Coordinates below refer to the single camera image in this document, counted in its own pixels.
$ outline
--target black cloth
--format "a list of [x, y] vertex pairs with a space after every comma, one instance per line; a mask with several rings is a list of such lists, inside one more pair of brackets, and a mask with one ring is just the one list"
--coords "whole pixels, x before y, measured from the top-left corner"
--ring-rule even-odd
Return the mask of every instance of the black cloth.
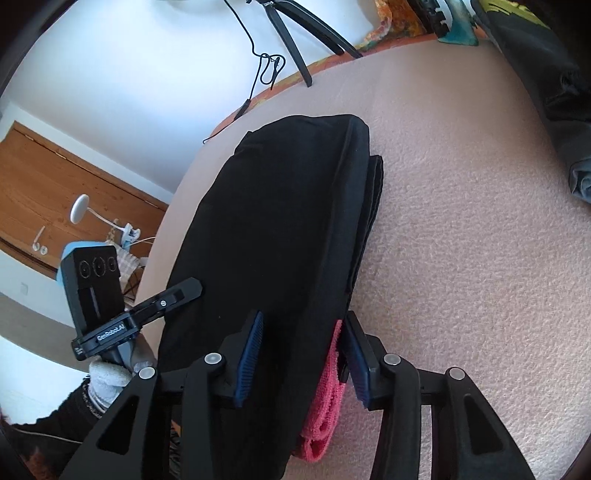
[[225, 479], [282, 477], [347, 311], [382, 178], [359, 118], [292, 116], [248, 132], [199, 204], [168, 284], [193, 276], [203, 295], [165, 316], [158, 365], [185, 368], [251, 309], [264, 313], [251, 395], [222, 411]]
[[[35, 451], [43, 456], [46, 466], [59, 476], [79, 443], [83, 442], [92, 427], [99, 421], [100, 413], [94, 408], [88, 397], [89, 379], [75, 389], [60, 407], [48, 417], [37, 420], [34, 424], [3, 425], [5, 435], [14, 450], [23, 458], [29, 459]], [[36, 432], [44, 435], [31, 435], [23, 432]]]
[[564, 163], [570, 191], [591, 203], [590, 79], [545, 25], [512, 11], [485, 11], [479, 0], [472, 6], [530, 94]]

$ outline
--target screw head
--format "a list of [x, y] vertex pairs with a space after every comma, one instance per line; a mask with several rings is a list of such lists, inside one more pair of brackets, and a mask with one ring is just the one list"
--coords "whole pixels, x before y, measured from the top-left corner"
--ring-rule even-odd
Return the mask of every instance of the screw head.
[[384, 355], [384, 362], [386, 362], [388, 365], [396, 366], [401, 361], [402, 359], [395, 353], [386, 353], [386, 355]]
[[208, 353], [205, 356], [205, 363], [208, 365], [217, 365], [219, 362], [222, 361], [222, 356], [217, 352]]
[[143, 369], [139, 371], [138, 375], [142, 380], [147, 380], [149, 378], [152, 378], [155, 373], [156, 373], [156, 370], [154, 368], [143, 367]]
[[464, 378], [466, 378], [466, 372], [461, 368], [453, 367], [449, 370], [449, 376], [454, 380], [464, 380]]

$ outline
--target beige carpet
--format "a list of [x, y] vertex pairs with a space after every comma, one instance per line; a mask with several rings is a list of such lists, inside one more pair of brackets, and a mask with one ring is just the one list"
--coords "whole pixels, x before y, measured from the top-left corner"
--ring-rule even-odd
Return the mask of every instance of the beige carpet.
[[[385, 163], [352, 303], [364, 328], [419, 368], [463, 367], [536, 477], [559, 478], [591, 431], [591, 209], [568, 193], [524, 88], [489, 44], [384, 51], [255, 108], [199, 152], [140, 296], [165, 287], [201, 197], [247, 130], [334, 113], [360, 116]], [[158, 331], [147, 330], [153, 345]], [[292, 460], [286, 478], [369, 478], [378, 430], [379, 414], [349, 388], [325, 459]]]

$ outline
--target black cable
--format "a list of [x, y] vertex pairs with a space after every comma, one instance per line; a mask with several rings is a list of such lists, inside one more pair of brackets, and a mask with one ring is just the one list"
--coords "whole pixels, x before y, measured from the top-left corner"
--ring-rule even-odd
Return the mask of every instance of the black cable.
[[[232, 6], [228, 3], [228, 0], [223, 0], [223, 1], [228, 6], [228, 8], [232, 11], [232, 13], [234, 14], [234, 17], [236, 17], [236, 20], [238, 20], [238, 23], [240, 23], [240, 26], [242, 27], [242, 29], [244, 30], [244, 32], [248, 36], [248, 39], [251, 41], [252, 54], [255, 57], [259, 58], [259, 67], [258, 67], [258, 70], [256, 71], [255, 81], [252, 83], [251, 94], [248, 97], [248, 99], [242, 104], [242, 106], [240, 107], [240, 110], [238, 110], [238, 113], [234, 116], [233, 120], [229, 124], [227, 124], [224, 128], [222, 128], [219, 132], [216, 132], [211, 137], [207, 137], [205, 140], [203, 140], [203, 143], [205, 143], [207, 140], [210, 140], [211, 138], [215, 137], [217, 134], [223, 132], [227, 127], [232, 125], [236, 120], [238, 120], [242, 115], [244, 115], [246, 113], [246, 110], [248, 110], [248, 107], [250, 106], [250, 104], [252, 102], [252, 95], [254, 95], [255, 86], [258, 81], [260, 81], [263, 85], [270, 85], [271, 86], [270, 90], [273, 90], [273, 86], [275, 85], [275, 81], [277, 80], [277, 77], [279, 76], [279, 74], [281, 73], [283, 68], [285, 67], [285, 57], [283, 55], [280, 55], [278, 53], [273, 54], [273, 55], [269, 55], [268, 53], [257, 53], [255, 51], [255, 41], [252, 39], [252, 36], [251, 36], [250, 32], [248, 31], [248, 29], [245, 27], [244, 23], [242, 23], [242, 20], [240, 19], [240, 17], [236, 13], [236, 10], [234, 10], [232, 8]], [[265, 65], [265, 69], [261, 73], [263, 60], [267, 61], [267, 65]], [[267, 70], [269, 69], [271, 64], [273, 64], [273, 73], [271, 74], [270, 80], [266, 82], [263, 77], [267, 73]]]

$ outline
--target checkered cloth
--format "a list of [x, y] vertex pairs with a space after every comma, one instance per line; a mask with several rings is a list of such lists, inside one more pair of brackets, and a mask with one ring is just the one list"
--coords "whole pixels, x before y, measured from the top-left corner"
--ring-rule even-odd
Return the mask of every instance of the checkered cloth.
[[124, 291], [131, 274], [139, 267], [139, 258], [112, 241], [107, 240], [106, 243], [107, 245], [113, 245], [117, 250], [117, 263], [119, 264], [119, 272], [121, 273], [119, 283], [121, 284], [121, 291]]

